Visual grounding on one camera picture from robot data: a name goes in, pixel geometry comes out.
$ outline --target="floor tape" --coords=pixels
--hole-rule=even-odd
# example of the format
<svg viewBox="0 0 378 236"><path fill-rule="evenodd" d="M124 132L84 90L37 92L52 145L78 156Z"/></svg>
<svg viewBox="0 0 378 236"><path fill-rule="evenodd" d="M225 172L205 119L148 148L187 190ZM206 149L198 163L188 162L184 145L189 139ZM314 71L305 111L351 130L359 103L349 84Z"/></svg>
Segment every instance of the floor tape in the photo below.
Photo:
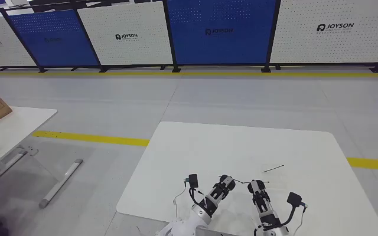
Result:
<svg viewBox="0 0 378 236"><path fill-rule="evenodd" d="M347 158L352 167L378 169L378 159Z"/></svg>
<svg viewBox="0 0 378 236"><path fill-rule="evenodd" d="M53 139L69 139L85 142L97 142L97 143L113 143L120 145L142 146L147 147L149 140L146 139L132 139L128 137L110 137L99 135L84 135L80 133L62 133L51 131L36 131L33 133L35 137L50 137Z"/></svg>
<svg viewBox="0 0 378 236"><path fill-rule="evenodd" d="M85 142L97 143L113 143L119 145L131 145L147 147L149 140L147 139L132 139L129 137L111 137L99 135L84 135L80 133L63 133L51 131L36 131L33 133L35 137L50 137L53 139L68 139ZM363 159L363 158L347 158L350 166L367 169L378 169L378 159Z"/></svg>
<svg viewBox="0 0 378 236"><path fill-rule="evenodd" d="M262 77L378 77L378 73L248 73L248 72L46 72L46 73L7 73L1 72L0 76L262 76Z"/></svg>

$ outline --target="pegboard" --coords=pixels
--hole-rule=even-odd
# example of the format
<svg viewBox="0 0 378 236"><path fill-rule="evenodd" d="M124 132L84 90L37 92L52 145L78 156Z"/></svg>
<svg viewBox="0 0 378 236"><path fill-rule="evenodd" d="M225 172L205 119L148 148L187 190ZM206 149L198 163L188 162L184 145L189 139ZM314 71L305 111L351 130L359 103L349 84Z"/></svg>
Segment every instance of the pegboard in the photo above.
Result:
<svg viewBox="0 0 378 236"><path fill-rule="evenodd" d="M162 2L78 10L103 65L172 64Z"/></svg>
<svg viewBox="0 0 378 236"><path fill-rule="evenodd" d="M281 1L271 63L377 61L377 0Z"/></svg>
<svg viewBox="0 0 378 236"><path fill-rule="evenodd" d="M73 10L9 17L41 66L97 65Z"/></svg>
<svg viewBox="0 0 378 236"><path fill-rule="evenodd" d="M168 1L177 63L265 63L275 2Z"/></svg>
<svg viewBox="0 0 378 236"><path fill-rule="evenodd" d="M0 17L0 66L36 66L4 17Z"/></svg>

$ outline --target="robotic hand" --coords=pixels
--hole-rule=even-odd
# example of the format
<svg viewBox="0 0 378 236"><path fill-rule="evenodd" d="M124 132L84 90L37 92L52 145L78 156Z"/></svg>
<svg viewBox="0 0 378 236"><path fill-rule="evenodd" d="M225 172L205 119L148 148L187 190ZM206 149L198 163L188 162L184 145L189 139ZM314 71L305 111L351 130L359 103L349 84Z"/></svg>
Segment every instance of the robotic hand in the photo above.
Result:
<svg viewBox="0 0 378 236"><path fill-rule="evenodd" d="M253 180L248 184L248 190L253 195L252 201L258 209L259 217L262 223L257 229L255 229L255 236L257 230L261 227L263 227L264 236L289 235L289 230L285 225L291 221L295 209L301 205L304 207L304 213L308 207L307 204L302 202L301 196L290 192L287 200L287 202L292 205L290 216L286 222L281 223L277 213L273 210L271 199L269 198L268 193L265 191L265 184L262 181Z"/></svg>
<svg viewBox="0 0 378 236"><path fill-rule="evenodd" d="M197 227L207 228L211 218L218 208L218 204L227 194L235 188L235 181L231 176L222 175L219 182L213 186L205 198L199 203L194 199L194 191L198 188L197 175L189 175L185 180L189 182L189 194L194 202L191 208L189 219L176 219L164 227L156 236L195 236Z"/></svg>

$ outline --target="metal table leg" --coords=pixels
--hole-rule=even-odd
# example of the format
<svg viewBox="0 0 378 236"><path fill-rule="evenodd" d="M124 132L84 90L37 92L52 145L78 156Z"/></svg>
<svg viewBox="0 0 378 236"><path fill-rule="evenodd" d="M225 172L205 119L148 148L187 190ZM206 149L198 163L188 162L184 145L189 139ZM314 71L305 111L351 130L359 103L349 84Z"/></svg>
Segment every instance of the metal table leg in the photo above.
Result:
<svg viewBox="0 0 378 236"><path fill-rule="evenodd" d="M15 155L9 162L6 164L0 161L0 176L5 173L14 163L16 163L21 157L25 156L28 152L25 150L20 150L17 155Z"/></svg>
<svg viewBox="0 0 378 236"><path fill-rule="evenodd" d="M59 191L59 189L66 183L69 177L73 174L73 172L77 169L77 167L83 162L82 159L76 159L75 162L69 167L68 171L64 175L63 180L57 182L54 187L48 192L48 194L42 199L39 206L40 208L45 208L51 199L55 196L55 194Z"/></svg>

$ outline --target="white tabletop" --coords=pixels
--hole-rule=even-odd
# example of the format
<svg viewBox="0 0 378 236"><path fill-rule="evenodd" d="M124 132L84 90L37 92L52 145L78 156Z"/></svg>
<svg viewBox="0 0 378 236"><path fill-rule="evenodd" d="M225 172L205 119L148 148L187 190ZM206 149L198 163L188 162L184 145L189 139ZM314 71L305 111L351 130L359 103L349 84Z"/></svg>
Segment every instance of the white tabletop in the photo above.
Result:
<svg viewBox="0 0 378 236"><path fill-rule="evenodd" d="M263 170L285 165L275 171ZM287 220L290 191L309 205L298 235L375 235L378 217L334 136L327 132L265 129L162 122L136 167L117 211L138 217L171 221L173 198L183 179L198 174L207 194L218 175L241 181L270 181L267 192L281 222ZM186 191L178 199L181 218L193 204ZM302 208L288 224L293 233ZM247 186L236 183L221 201L209 229L234 235L253 235L258 214Z"/></svg>
<svg viewBox="0 0 378 236"><path fill-rule="evenodd" d="M11 107L12 113L0 119L0 159L58 111L30 107Z"/></svg>

